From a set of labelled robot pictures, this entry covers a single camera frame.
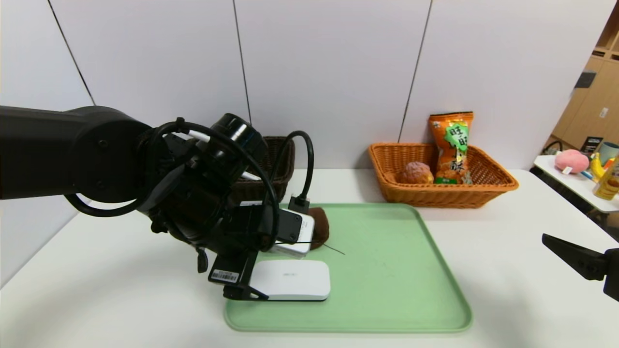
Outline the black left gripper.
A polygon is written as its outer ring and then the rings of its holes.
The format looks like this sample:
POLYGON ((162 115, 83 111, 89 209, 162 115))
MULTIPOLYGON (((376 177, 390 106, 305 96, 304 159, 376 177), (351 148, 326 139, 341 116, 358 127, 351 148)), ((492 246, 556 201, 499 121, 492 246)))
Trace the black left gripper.
POLYGON ((267 301, 269 296, 248 286, 258 251, 218 255, 208 273, 208 281, 223 284, 223 296, 233 301, 267 301))

